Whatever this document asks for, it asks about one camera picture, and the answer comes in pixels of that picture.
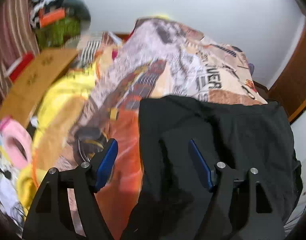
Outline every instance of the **patterned blanket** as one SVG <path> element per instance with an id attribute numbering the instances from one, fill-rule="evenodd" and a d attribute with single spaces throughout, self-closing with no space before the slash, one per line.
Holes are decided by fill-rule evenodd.
<path id="1" fill-rule="evenodd" d="M 118 141 L 113 174 L 96 194 L 115 239 L 126 227 L 141 191 L 144 167 L 139 150 L 140 100 L 169 94 L 221 104 L 266 103 L 253 85 L 246 56 L 239 48 L 217 44 L 177 22 L 138 20 L 111 66 L 101 72 L 56 164 L 59 170 L 80 164 L 72 145 L 81 126 L 99 127 L 108 138 Z M 69 192 L 69 199 L 76 228 L 83 234 L 73 192 Z"/>

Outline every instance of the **cable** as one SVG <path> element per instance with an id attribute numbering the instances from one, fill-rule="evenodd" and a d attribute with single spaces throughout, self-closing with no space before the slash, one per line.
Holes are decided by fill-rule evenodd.
<path id="1" fill-rule="evenodd" d="M 306 205 L 305 205 L 304 209 L 303 209 L 295 218 L 293 218 L 291 221 L 287 222 L 284 226 L 286 226 L 287 224 L 289 224 L 289 223 L 291 223 L 291 222 L 297 220 L 298 218 L 300 218 L 300 217 L 304 214 L 305 210 L 306 210 Z M 293 224 L 293 225 L 290 225 L 290 226 L 284 228 L 284 230 L 293 229 L 293 227 L 294 227 L 296 224 L 297 224 L 297 223 L 295 223 L 295 224 Z"/>

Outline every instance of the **yellow fabric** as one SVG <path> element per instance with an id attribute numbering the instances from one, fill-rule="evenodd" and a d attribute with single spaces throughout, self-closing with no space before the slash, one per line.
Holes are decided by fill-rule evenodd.
<path id="1" fill-rule="evenodd" d="M 38 129 L 32 141 L 33 155 L 43 137 L 45 129 L 55 119 L 66 102 L 76 96 L 88 99 L 91 90 L 95 86 L 95 78 L 95 67 L 90 65 L 83 71 L 75 70 L 68 72 L 49 88 L 37 113 Z M 37 191 L 33 177 L 36 178 L 36 181 L 41 182 L 46 172 L 36 167 L 33 170 L 32 164 L 29 164 L 20 171 L 16 190 L 26 214 Z"/>
<path id="2" fill-rule="evenodd" d="M 7 153 L 5 152 L 4 148 L 1 145 L 0 145 L 0 152 L 5 159 L 7 159 L 10 163 L 12 163 L 10 157 L 7 155 Z"/>
<path id="3" fill-rule="evenodd" d="M 58 80 L 45 94 L 37 114 L 38 130 L 34 134 L 32 146 L 35 149 L 44 130 L 63 105 L 73 96 L 81 96 L 88 99 L 89 94 L 95 86 L 95 71 L 91 65 L 85 71 L 72 71 Z"/>
<path id="4" fill-rule="evenodd" d="M 47 171 L 54 167 L 66 145 L 68 131 L 78 119 L 85 101 L 86 99 L 82 97 L 71 97 L 43 131 L 43 136 L 37 148 L 34 149 L 33 172 L 35 168 Z M 41 183 L 37 179 L 35 182 L 37 186 Z"/>
<path id="5" fill-rule="evenodd" d="M 153 17 L 154 18 L 164 19 L 164 20 L 170 20 L 170 18 L 167 15 L 165 15 L 165 14 L 155 15 Z"/>
<path id="6" fill-rule="evenodd" d="M 117 114 L 118 114 L 118 109 L 117 108 L 111 108 L 110 120 L 116 121 Z"/>
<path id="7" fill-rule="evenodd" d="M 36 170 L 37 177 L 42 181 L 46 171 Z M 23 206 L 23 211 L 25 215 L 28 214 L 29 208 L 32 204 L 33 198 L 37 188 L 35 187 L 32 179 L 32 165 L 27 165 L 24 169 L 21 170 L 18 180 L 16 182 L 16 192 Z"/>

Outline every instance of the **black pants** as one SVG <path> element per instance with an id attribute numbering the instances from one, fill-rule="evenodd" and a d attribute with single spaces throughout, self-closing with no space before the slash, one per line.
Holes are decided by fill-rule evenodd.
<path id="1" fill-rule="evenodd" d="M 143 185 L 121 239 L 194 239 L 212 193 L 200 183 L 188 154 L 198 138 L 207 154 L 231 168 L 261 173 L 285 222 L 302 191 L 301 164 L 284 109 L 219 105 L 167 96 L 140 103 Z"/>

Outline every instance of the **wooden door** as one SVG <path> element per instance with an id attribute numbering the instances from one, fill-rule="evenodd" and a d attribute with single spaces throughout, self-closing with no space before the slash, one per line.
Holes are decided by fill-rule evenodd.
<path id="1" fill-rule="evenodd" d="M 268 95 L 285 108 L 290 122 L 306 107 L 306 24 L 289 63 Z"/>

